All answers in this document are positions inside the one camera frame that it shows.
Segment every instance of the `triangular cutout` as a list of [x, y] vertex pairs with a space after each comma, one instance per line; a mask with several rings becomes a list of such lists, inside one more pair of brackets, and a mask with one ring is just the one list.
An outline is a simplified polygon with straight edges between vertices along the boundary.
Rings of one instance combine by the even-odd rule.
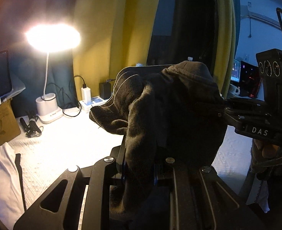
[[67, 180], [60, 181], [59, 184], [41, 202], [40, 207], [53, 213], [58, 212], [67, 184]]

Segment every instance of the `white mug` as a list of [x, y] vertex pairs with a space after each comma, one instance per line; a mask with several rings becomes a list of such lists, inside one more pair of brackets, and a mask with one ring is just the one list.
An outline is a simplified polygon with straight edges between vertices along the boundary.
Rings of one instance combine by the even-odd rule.
[[229, 84], [229, 89], [228, 89], [228, 91], [229, 91], [231, 94], [239, 95], [239, 94], [240, 94], [240, 87], [236, 87], [235, 85]]

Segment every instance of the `screw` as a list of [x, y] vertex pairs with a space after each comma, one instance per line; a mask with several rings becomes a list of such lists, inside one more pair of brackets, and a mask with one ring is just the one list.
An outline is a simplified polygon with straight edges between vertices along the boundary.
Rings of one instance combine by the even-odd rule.
[[78, 170], [78, 167], [77, 167], [76, 165], [72, 165], [71, 167], [68, 167], [68, 171], [69, 171], [69, 172], [74, 173], [74, 172], [76, 172], [77, 170]]
[[107, 156], [107, 157], [104, 158], [104, 161], [105, 161], [106, 163], [112, 163], [113, 160], [114, 160], [114, 158], [113, 158], [112, 156]]
[[172, 164], [172, 163], [175, 162], [175, 159], [172, 158], [172, 157], [168, 157], [167, 159], [165, 159], [165, 161], [166, 161], [167, 163], [169, 163], [169, 164]]
[[203, 166], [201, 167], [201, 171], [204, 173], [209, 173], [211, 171], [211, 168], [208, 166]]

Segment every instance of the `white lamp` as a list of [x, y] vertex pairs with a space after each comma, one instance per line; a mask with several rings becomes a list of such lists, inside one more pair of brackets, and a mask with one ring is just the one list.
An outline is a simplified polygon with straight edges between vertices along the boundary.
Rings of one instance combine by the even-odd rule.
[[77, 47], [80, 43], [80, 34], [73, 27], [65, 24], [38, 25], [26, 33], [27, 40], [35, 49], [46, 52], [46, 71], [43, 96], [35, 101], [38, 115], [43, 123], [51, 123], [63, 116], [54, 93], [46, 94], [47, 70], [49, 53]]

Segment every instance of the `dark garment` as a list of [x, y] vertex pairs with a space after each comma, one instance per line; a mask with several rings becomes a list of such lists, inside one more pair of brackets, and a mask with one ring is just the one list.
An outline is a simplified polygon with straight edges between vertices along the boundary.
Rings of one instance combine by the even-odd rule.
[[123, 69], [111, 99], [89, 115], [107, 132], [126, 135], [125, 188], [112, 187], [110, 194], [114, 218], [130, 217], [149, 195], [157, 146], [192, 167], [211, 165], [227, 128], [193, 110], [195, 102], [223, 101], [203, 63], [185, 61], [143, 77], [135, 70]]

